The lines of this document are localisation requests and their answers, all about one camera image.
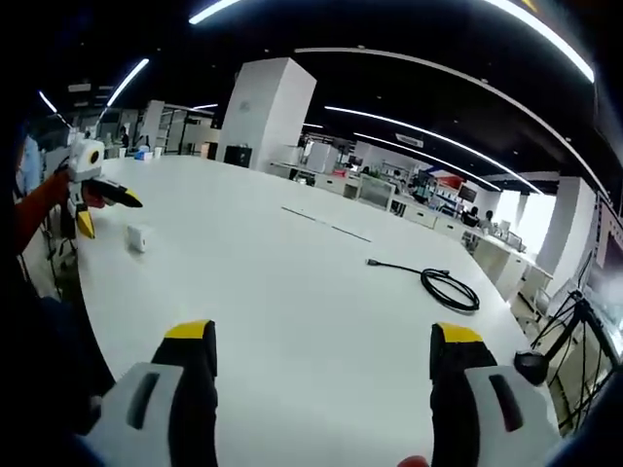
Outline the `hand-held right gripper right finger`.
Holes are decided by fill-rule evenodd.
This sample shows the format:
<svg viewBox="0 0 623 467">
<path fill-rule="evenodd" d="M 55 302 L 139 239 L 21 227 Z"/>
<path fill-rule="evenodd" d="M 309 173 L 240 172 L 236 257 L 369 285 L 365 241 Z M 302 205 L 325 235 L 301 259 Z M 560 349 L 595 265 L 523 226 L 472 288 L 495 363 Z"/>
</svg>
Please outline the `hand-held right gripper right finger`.
<svg viewBox="0 0 623 467">
<path fill-rule="evenodd" d="M 499 365 L 476 332 L 436 323 L 429 377 L 433 466 L 542 466 L 560 442 L 538 352 Z"/>
</svg>

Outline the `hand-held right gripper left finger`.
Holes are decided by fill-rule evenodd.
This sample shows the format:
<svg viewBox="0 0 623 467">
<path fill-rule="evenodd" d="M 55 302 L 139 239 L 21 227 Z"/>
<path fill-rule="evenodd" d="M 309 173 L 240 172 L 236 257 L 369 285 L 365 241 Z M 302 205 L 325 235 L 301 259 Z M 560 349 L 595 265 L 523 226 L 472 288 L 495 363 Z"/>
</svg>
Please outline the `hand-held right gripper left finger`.
<svg viewBox="0 0 623 467">
<path fill-rule="evenodd" d="M 85 445 L 102 466 L 216 466 L 215 323 L 179 324 L 108 391 Z"/>
</svg>

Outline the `person's left hand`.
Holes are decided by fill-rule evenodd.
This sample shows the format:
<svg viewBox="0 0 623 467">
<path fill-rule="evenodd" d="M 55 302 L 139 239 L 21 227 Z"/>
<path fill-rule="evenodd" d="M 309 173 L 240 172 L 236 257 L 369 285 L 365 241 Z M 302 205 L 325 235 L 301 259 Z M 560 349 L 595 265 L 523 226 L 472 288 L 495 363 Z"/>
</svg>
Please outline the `person's left hand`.
<svg viewBox="0 0 623 467">
<path fill-rule="evenodd" d="M 96 193 L 89 185 L 82 184 L 82 199 L 88 207 L 103 208 L 106 205 L 104 198 Z"/>
</svg>

